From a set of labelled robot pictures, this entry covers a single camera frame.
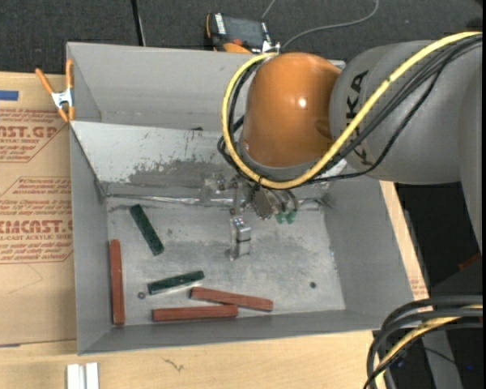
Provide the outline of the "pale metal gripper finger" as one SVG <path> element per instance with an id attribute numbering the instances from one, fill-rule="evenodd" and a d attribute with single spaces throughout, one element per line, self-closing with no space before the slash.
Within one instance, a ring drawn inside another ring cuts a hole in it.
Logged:
<path id="1" fill-rule="evenodd" d="M 223 174 L 211 174 L 202 180 L 201 204 L 229 205 L 226 189 L 226 177 Z"/>
<path id="2" fill-rule="evenodd" d="M 231 245 L 225 251 L 230 261 L 251 253 L 251 228 L 242 216 L 234 216 L 230 220 Z"/>

